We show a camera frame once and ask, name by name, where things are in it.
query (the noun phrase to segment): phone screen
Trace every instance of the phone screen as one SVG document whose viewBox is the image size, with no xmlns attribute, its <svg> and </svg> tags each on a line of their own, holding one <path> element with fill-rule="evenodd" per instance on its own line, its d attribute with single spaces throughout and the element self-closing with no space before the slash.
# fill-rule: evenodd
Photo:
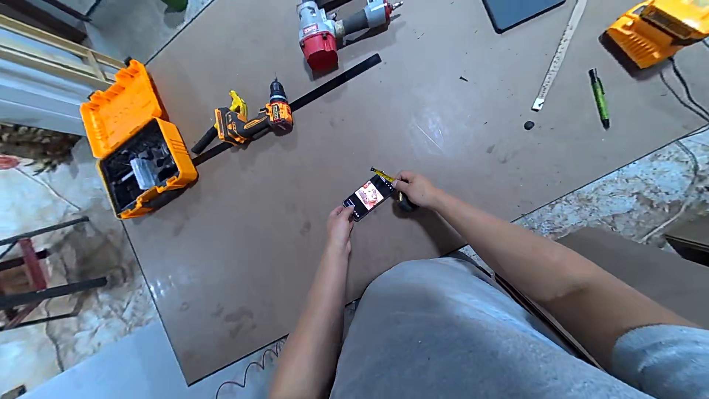
<svg viewBox="0 0 709 399">
<path fill-rule="evenodd" d="M 375 175 L 360 188 L 350 195 L 342 204 L 346 207 L 354 207 L 352 217 L 359 221 L 377 205 L 381 204 L 391 196 L 394 187 L 390 182 Z"/>
</svg>

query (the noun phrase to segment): hardboard sheet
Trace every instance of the hardboard sheet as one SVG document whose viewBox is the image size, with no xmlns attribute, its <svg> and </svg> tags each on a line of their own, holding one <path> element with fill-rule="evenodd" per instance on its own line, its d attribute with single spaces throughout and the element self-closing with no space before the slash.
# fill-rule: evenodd
<svg viewBox="0 0 709 399">
<path fill-rule="evenodd" d="M 707 328 L 709 268 L 675 253 L 586 227 L 557 240 L 676 314 Z"/>
<path fill-rule="evenodd" d="M 340 50 L 336 73 L 377 52 L 382 64 L 298 110 L 292 133 L 220 154 L 173 203 L 126 221 L 187 382 L 293 329 L 326 216 L 372 166 L 417 170 L 512 220 L 700 126 L 656 75 L 632 79 L 598 44 L 633 4 L 588 5 L 536 114 L 530 107 L 573 2 L 498 35 L 479 1 L 407 1 L 387 31 Z M 188 148 L 213 124 L 213 109 L 228 104 L 229 89 L 255 112 L 274 73 L 291 100 L 335 76 L 309 77 L 297 30 L 291 1 L 216 0 L 149 62 Z M 709 104 L 698 68 L 706 49 L 677 60 Z M 608 96 L 608 132 L 593 102 L 592 67 Z M 531 131 L 522 128 L 527 120 L 536 123 Z M 437 215 L 402 217 L 383 204 L 352 232 L 347 298 L 401 261 L 461 244 Z"/>
</svg>

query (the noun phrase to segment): power cord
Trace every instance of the power cord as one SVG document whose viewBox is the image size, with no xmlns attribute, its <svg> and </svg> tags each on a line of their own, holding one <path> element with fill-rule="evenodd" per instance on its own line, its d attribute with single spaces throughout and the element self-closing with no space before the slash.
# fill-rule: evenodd
<svg viewBox="0 0 709 399">
<path fill-rule="evenodd" d="M 665 227 L 667 227 L 670 223 L 674 222 L 674 221 L 677 220 L 680 216 L 682 216 L 682 214 L 684 213 L 684 211 L 686 211 L 686 210 L 687 210 L 687 207 L 689 206 L 689 202 L 690 202 L 690 200 L 691 200 L 691 199 L 690 199 L 690 195 L 691 195 L 691 193 L 692 193 L 692 190 L 694 189 L 694 186 L 697 184 L 697 182 L 698 182 L 698 180 L 699 180 L 699 161 L 697 160 L 696 155 L 694 155 L 694 153 L 692 152 L 692 150 L 690 150 L 689 148 L 687 148 L 687 146 L 685 146 L 684 143 L 682 143 L 681 141 L 678 140 L 678 141 L 675 141 L 674 143 L 675 143 L 679 148 L 681 148 L 681 150 L 684 151 L 684 152 L 687 154 L 687 156 L 689 156 L 689 159 L 690 159 L 691 162 L 692 162 L 692 173 L 693 173 L 693 175 L 692 175 L 692 180 L 689 182 L 689 186 L 687 186 L 687 189 L 685 190 L 685 195 L 687 196 L 687 198 L 686 198 L 685 201 L 682 203 L 682 206 L 679 208 L 679 211 L 677 211 L 677 213 L 675 213 L 675 215 L 674 215 L 673 217 L 667 219 L 665 222 L 663 222 L 663 223 L 660 224 L 659 226 L 655 227 L 655 228 L 654 228 L 653 230 L 651 230 L 648 234 L 645 234 L 645 235 L 640 239 L 640 243 L 641 243 L 641 244 L 644 244 L 650 237 L 652 237 L 653 235 L 655 235 L 658 231 L 661 231 L 662 229 L 664 229 Z"/>
<path fill-rule="evenodd" d="M 677 61 L 674 60 L 674 57 L 670 57 L 669 62 L 672 64 L 672 71 L 674 72 L 675 76 L 677 76 L 677 80 L 679 80 L 679 82 L 682 84 L 684 92 L 685 94 L 687 94 L 687 99 L 698 109 L 702 110 L 702 112 L 706 116 L 705 119 L 709 118 L 709 111 L 707 111 L 706 108 L 704 108 L 697 101 L 695 101 L 694 97 L 692 97 L 692 94 L 689 92 L 689 85 L 687 84 L 687 81 L 684 79 L 682 74 L 679 72 L 679 68 L 677 68 Z"/>
<path fill-rule="evenodd" d="M 707 44 L 705 41 L 702 40 L 702 43 L 704 43 L 704 45 L 706 45 L 707 48 L 709 48 L 709 44 Z M 667 87 L 667 89 L 672 93 L 672 95 L 674 96 L 674 98 L 677 99 L 677 101 L 678 101 L 680 104 L 682 104 L 682 106 L 684 106 L 685 108 L 689 109 L 689 110 L 692 111 L 694 114 L 697 114 L 700 118 L 704 119 L 704 121 L 706 121 L 706 122 L 709 123 L 709 111 L 707 111 L 706 108 L 704 108 L 701 104 L 699 104 L 699 103 L 694 99 L 694 97 L 692 97 L 692 94 L 691 94 L 690 91 L 689 91 L 689 85 L 687 84 L 687 81 L 684 79 L 684 76 L 682 76 L 681 72 L 679 71 L 679 68 L 677 67 L 677 61 L 675 61 L 674 57 L 670 57 L 670 58 L 669 58 L 669 61 L 670 61 L 670 63 L 672 64 L 672 71 L 674 72 L 675 76 L 677 77 L 677 80 L 680 82 L 680 84 L 681 84 L 682 87 L 684 88 L 684 92 L 685 92 L 685 94 L 686 94 L 686 96 L 687 96 L 687 99 L 689 99 L 689 102 L 691 102 L 692 104 L 694 104 L 694 106 L 696 106 L 696 108 L 694 108 L 693 106 L 687 104 L 687 103 L 682 99 L 682 97 L 680 97 L 679 94 L 672 88 L 672 86 L 669 85 L 669 83 L 667 82 L 667 79 L 666 79 L 665 76 L 664 76 L 663 71 L 660 71 L 660 80 L 662 81 L 662 83 L 664 83 L 664 85 Z M 681 139 L 687 138 L 687 137 L 691 137 L 691 136 L 694 136 L 694 135 L 696 135 L 696 134 L 703 133 L 703 132 L 705 132 L 705 131 L 706 131 L 706 129 L 699 129 L 699 130 L 697 130 L 697 131 L 688 133 L 688 134 L 686 134 L 686 135 L 684 135 L 684 136 L 682 136 L 682 137 L 680 137 L 680 138 L 678 138 L 677 140 L 674 141 L 674 143 L 675 143 L 682 151 L 684 151 L 685 154 L 687 154 L 687 156 L 689 157 L 689 159 L 690 159 L 690 161 L 691 161 L 691 163 L 692 163 L 692 180 L 689 182 L 689 186 L 687 187 L 687 189 L 686 189 L 686 191 L 685 191 L 686 199 L 685 199 L 685 201 L 682 203 L 682 206 L 679 208 L 679 211 L 677 211 L 677 213 L 676 213 L 673 217 L 667 219 L 665 222 L 663 222 L 663 223 L 660 224 L 659 226 L 655 227 L 655 228 L 654 228 L 653 230 L 651 230 L 649 233 L 645 234 L 645 235 L 640 239 L 640 242 L 641 242 L 641 243 L 646 242 L 648 239 L 650 239 L 650 237 L 652 237 L 653 235 L 655 235 L 658 231 L 661 231 L 662 229 L 664 229 L 665 227 L 667 227 L 668 225 L 670 225 L 670 223 L 676 221 L 676 220 L 677 220 L 680 216 L 682 216 L 682 214 L 684 214 L 684 212 L 687 210 L 687 207 L 689 206 L 689 202 L 690 202 L 690 200 L 691 200 L 691 199 L 690 199 L 691 192 L 692 192 L 692 190 L 694 189 L 694 187 L 696 186 L 696 184 L 697 184 L 697 182 L 698 182 L 698 180 L 699 180 L 699 161 L 697 160 L 696 155 L 694 155 L 694 153 L 693 153 L 689 148 L 687 148 L 687 146 L 685 146 L 684 143 L 681 142 Z"/>
<path fill-rule="evenodd" d="M 266 369 L 266 354 L 271 353 L 273 356 L 277 357 L 281 354 L 281 351 L 283 350 L 283 345 L 285 345 L 286 339 L 281 338 L 278 341 L 276 341 L 276 347 L 274 349 L 268 348 L 264 350 L 263 355 L 261 355 L 261 361 L 252 361 L 249 363 L 246 368 L 244 369 L 244 378 L 243 382 L 238 382 L 238 381 L 224 381 L 219 385 L 219 388 L 217 388 L 217 392 L 214 394 L 214 399 L 219 399 L 219 391 L 221 390 L 222 387 L 227 386 L 227 385 L 236 385 L 241 388 L 246 388 L 246 375 L 249 372 L 249 367 L 251 366 L 256 366 L 262 370 Z"/>
</svg>

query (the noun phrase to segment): yellow clamp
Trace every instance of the yellow clamp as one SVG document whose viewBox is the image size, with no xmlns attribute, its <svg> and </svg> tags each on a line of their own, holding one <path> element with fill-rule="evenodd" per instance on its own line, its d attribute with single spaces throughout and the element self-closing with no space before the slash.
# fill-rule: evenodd
<svg viewBox="0 0 709 399">
<path fill-rule="evenodd" d="M 231 105 L 229 106 L 229 110 L 236 112 L 237 114 L 242 114 L 244 116 L 244 120 L 248 120 L 249 107 L 246 105 L 246 101 L 239 97 L 239 94 L 236 94 L 234 90 L 230 90 L 229 95 L 231 96 Z"/>
</svg>

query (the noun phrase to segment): cordless drill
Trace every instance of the cordless drill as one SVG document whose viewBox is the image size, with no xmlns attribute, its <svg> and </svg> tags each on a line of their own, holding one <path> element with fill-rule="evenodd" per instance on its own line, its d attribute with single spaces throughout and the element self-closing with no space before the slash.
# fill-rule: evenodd
<svg viewBox="0 0 709 399">
<path fill-rule="evenodd" d="M 220 140 L 234 146 L 263 137 L 269 130 L 288 133 L 293 130 L 293 115 L 283 85 L 275 78 L 271 82 L 268 104 L 259 110 L 255 119 L 248 119 L 245 107 L 232 111 L 228 107 L 217 108 L 217 134 Z"/>
</svg>

